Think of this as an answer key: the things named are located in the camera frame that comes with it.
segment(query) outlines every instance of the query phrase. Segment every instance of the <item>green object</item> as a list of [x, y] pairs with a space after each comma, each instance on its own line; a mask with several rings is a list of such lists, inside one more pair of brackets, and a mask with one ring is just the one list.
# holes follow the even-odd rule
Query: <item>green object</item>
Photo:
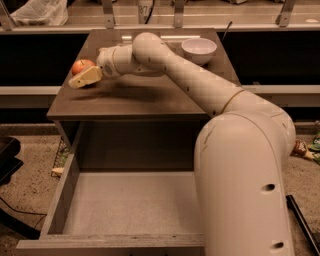
[[317, 132], [312, 143], [308, 145], [308, 148], [312, 151], [320, 152], [320, 131]]

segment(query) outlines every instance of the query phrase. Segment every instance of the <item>cabinet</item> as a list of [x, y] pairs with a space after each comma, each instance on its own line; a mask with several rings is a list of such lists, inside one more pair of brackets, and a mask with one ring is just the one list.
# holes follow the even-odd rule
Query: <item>cabinet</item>
[[[131, 43], [142, 31], [93, 30], [78, 58]], [[215, 41], [206, 68], [239, 83], [213, 29], [150, 29], [177, 54], [191, 36]], [[48, 118], [71, 148], [37, 241], [26, 255], [201, 255], [193, 174], [198, 132], [209, 120], [166, 76], [125, 75], [79, 90], [67, 82]]]

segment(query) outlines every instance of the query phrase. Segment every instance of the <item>plastic bag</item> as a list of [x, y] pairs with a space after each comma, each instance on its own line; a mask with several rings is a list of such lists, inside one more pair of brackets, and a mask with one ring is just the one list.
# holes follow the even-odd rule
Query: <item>plastic bag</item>
[[17, 26], [63, 25], [68, 20], [67, 0], [29, 0], [10, 16]]

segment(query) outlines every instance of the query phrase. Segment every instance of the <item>floor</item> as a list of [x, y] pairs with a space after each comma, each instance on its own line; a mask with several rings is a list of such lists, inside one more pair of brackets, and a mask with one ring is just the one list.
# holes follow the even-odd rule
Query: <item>floor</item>
[[[310, 142], [316, 130], [315, 126], [300, 127], [298, 137]], [[12, 136], [21, 142], [17, 157], [24, 162], [10, 183], [0, 187], [0, 196], [17, 210], [46, 213], [59, 182], [51, 175], [60, 142], [56, 128], [52, 124], [2, 124], [0, 136]], [[283, 165], [283, 180], [286, 194], [294, 196], [312, 232], [320, 232], [320, 166], [302, 158], [289, 157]], [[15, 213], [2, 201], [0, 207], [24, 223], [41, 229], [41, 216]], [[289, 214], [296, 255], [313, 255], [293, 214]], [[22, 239], [25, 238], [0, 225], [0, 255], [22, 255], [15, 248]]]

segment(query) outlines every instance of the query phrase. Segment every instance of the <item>black object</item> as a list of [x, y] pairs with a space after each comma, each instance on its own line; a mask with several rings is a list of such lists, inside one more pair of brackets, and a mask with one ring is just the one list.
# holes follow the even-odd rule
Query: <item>black object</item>
[[320, 256], [320, 234], [319, 233], [312, 233], [308, 223], [304, 219], [299, 206], [297, 205], [294, 197], [292, 195], [286, 196], [288, 208], [291, 209], [304, 233], [306, 239], [308, 240], [312, 250], [314, 251], [315, 255]]
[[0, 137], [0, 185], [10, 181], [23, 162], [15, 156], [20, 152], [20, 142], [12, 137]]
[[[10, 182], [23, 162], [15, 156], [20, 152], [20, 141], [12, 137], [0, 137], [0, 186]], [[10, 216], [0, 208], [0, 223], [29, 239], [38, 239], [40, 231]]]

